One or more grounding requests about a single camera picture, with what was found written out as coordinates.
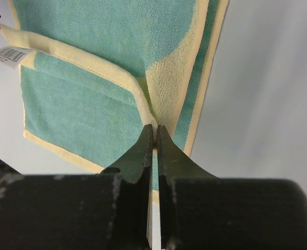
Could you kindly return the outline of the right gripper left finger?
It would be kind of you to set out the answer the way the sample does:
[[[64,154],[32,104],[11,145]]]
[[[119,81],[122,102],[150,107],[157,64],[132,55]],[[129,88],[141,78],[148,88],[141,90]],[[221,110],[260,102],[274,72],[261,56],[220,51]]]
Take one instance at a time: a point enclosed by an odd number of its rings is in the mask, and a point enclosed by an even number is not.
[[[108,249],[151,249],[153,127],[145,125],[137,141],[102,176],[113,178],[113,217]]]

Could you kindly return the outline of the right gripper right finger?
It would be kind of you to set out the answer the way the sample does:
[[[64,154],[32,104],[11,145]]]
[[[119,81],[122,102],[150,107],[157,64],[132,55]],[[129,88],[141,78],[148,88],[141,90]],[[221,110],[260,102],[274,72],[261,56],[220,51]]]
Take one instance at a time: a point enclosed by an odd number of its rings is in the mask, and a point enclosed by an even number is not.
[[[172,210],[173,178],[210,178],[216,176],[207,172],[187,156],[172,140],[165,126],[157,128],[157,160],[159,185],[159,210],[161,223],[161,247],[170,249],[168,243],[172,237],[174,212]]]

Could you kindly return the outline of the teal and yellow towel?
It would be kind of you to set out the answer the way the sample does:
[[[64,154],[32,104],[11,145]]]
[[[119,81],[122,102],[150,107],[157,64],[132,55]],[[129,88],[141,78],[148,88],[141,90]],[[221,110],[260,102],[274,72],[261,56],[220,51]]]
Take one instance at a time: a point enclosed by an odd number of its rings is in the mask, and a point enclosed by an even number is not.
[[[190,155],[228,1],[10,1],[23,136],[99,173],[146,124]]]

